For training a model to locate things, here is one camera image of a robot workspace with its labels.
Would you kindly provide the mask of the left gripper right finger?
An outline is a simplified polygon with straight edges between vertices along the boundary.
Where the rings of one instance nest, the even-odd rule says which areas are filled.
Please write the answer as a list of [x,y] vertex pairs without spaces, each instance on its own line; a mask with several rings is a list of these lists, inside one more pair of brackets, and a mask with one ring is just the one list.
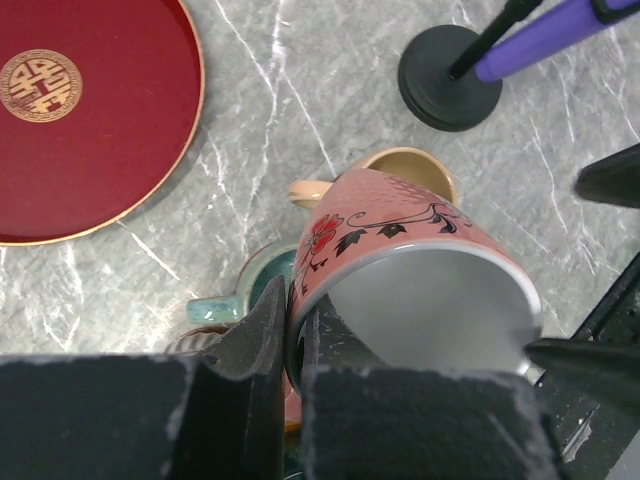
[[533,386],[494,371],[379,362],[328,299],[305,318],[301,452],[308,479],[557,479]]

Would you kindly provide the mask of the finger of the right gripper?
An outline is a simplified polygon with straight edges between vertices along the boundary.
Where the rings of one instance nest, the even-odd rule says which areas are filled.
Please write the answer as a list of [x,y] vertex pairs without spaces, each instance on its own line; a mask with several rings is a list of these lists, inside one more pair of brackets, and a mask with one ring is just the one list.
[[583,168],[574,192],[587,201],[638,208],[639,182],[640,145],[635,144]]
[[639,394],[639,346],[541,338],[525,347],[529,359],[590,395]]

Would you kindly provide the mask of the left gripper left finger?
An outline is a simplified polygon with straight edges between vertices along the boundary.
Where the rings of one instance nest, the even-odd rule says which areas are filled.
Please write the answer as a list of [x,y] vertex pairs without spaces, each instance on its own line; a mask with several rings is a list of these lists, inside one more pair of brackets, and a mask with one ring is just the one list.
[[1,360],[5,479],[279,479],[286,294],[192,355]]

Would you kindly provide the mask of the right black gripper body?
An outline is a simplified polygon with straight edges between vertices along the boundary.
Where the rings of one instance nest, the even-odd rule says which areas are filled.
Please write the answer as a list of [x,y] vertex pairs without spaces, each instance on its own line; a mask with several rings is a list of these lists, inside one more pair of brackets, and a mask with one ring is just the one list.
[[[572,336],[605,346],[639,347],[639,258],[634,257],[620,277]],[[536,382],[547,407],[551,429],[560,447],[568,479],[637,479],[631,460],[639,458],[633,441],[639,418],[585,392],[583,386],[613,387],[623,400],[639,401],[636,387],[616,386],[611,378],[598,380],[591,369],[571,386],[556,373],[545,372]]]

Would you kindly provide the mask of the grey striped mug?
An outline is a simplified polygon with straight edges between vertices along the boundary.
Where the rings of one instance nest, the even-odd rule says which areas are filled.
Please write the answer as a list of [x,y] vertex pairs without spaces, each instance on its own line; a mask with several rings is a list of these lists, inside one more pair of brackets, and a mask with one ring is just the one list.
[[206,350],[222,337],[228,328],[224,326],[206,326],[185,333],[171,342],[165,349],[167,355],[196,355]]

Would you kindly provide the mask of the teal glazed mug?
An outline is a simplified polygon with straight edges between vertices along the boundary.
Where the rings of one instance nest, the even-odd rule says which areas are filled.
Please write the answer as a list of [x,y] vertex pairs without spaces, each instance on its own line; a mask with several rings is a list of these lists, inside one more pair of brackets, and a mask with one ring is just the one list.
[[232,294],[190,300],[186,306],[188,320],[201,325],[237,323],[256,305],[275,277],[284,278],[285,292],[288,292],[296,249],[296,243],[286,240],[261,248],[242,267]]

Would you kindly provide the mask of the pink floral cup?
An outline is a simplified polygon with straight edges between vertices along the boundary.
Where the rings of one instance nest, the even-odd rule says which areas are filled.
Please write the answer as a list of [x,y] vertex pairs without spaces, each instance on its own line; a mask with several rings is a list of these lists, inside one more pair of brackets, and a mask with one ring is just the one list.
[[285,350],[294,388],[322,299],[396,368],[524,374],[524,348],[543,327],[538,291],[496,241],[443,197],[369,169],[343,174],[301,235]]

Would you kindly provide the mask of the beige ceramic mug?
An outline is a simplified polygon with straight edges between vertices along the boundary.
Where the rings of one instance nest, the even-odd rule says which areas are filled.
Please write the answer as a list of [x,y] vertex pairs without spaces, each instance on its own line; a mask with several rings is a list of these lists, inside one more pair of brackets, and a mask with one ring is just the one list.
[[[395,175],[445,198],[458,207],[459,196],[449,170],[433,155],[413,147],[394,147],[370,154],[356,161],[348,171],[371,169]],[[290,187],[291,203],[313,209],[333,182],[296,180]]]

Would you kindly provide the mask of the wooden coaster four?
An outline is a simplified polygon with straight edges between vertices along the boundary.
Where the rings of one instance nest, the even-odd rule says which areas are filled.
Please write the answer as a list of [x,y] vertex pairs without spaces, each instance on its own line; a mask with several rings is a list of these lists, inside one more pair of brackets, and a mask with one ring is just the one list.
[[302,421],[302,401],[291,386],[288,376],[283,374],[284,388],[284,431],[296,432],[300,429]]

